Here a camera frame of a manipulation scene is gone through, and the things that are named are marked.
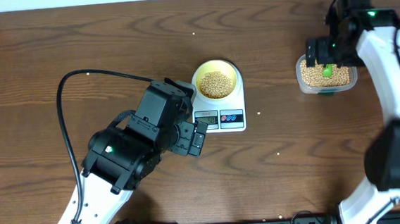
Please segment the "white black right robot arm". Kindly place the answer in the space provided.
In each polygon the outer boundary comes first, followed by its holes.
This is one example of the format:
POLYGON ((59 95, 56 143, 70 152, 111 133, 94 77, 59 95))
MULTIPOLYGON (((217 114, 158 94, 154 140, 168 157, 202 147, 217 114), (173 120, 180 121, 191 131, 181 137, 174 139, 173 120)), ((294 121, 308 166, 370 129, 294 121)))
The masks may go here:
POLYGON ((365 153, 365 177, 327 224, 377 224, 400 202, 400 17, 370 0, 333 0, 325 23, 330 35, 308 42, 307 64, 366 67, 384 121, 365 153))

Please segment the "yellow plastic bowl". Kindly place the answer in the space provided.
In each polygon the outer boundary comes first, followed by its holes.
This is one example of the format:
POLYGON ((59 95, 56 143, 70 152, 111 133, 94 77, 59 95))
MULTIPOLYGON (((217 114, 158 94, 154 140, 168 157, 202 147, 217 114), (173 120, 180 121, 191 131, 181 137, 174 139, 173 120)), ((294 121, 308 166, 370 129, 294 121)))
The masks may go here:
POLYGON ((193 77, 198 93, 214 101, 236 93, 239 82, 235 67, 228 61, 217 59, 204 62, 193 77))

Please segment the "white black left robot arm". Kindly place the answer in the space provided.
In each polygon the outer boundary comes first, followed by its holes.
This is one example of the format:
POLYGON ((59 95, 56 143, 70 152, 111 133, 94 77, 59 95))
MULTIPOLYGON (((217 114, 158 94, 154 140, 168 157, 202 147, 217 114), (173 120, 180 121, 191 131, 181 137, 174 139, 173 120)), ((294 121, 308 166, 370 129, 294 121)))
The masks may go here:
POLYGON ((190 123, 196 87, 154 80, 135 112, 124 111, 89 140, 82 161, 83 195, 72 197, 58 224, 109 224, 166 151, 201 153, 207 127, 190 123))

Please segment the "green plastic scoop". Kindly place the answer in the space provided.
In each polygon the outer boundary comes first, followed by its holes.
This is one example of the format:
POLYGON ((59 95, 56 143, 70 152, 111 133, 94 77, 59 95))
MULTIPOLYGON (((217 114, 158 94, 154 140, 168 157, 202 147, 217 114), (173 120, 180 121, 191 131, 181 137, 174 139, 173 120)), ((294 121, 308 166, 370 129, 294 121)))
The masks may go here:
POLYGON ((332 77, 332 64, 325 64, 323 67, 323 77, 332 77))

